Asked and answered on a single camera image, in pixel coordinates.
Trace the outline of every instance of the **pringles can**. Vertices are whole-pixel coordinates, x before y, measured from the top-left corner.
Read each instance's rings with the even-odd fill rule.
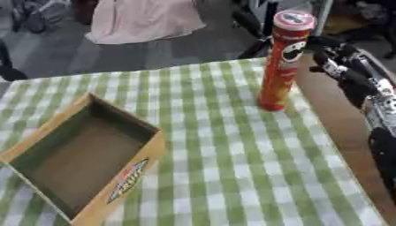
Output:
[[[274,17],[272,48],[267,56],[259,105],[269,111],[285,108],[315,18],[304,11],[280,11]]]

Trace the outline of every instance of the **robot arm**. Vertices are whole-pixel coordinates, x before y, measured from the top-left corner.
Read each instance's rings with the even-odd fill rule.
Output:
[[[394,77],[371,54],[325,37],[308,41],[316,66],[339,83],[346,98],[366,118],[369,147],[386,188],[396,203],[396,92]]]

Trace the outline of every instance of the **checkered tablecloth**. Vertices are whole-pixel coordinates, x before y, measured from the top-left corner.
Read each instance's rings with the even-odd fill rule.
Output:
[[[166,156],[104,225],[383,225],[300,90],[256,107],[263,59],[14,82],[0,102],[11,147],[92,91],[160,126]],[[0,225],[65,224],[6,167]]]

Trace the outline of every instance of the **pink cloth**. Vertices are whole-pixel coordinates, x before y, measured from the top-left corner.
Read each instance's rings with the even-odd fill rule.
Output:
[[[101,0],[87,38],[98,44],[152,41],[204,27],[194,0]]]

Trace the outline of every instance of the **open box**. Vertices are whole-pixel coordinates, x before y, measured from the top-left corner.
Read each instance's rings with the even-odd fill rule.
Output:
[[[85,94],[0,159],[72,225],[97,225],[164,153],[161,131]]]

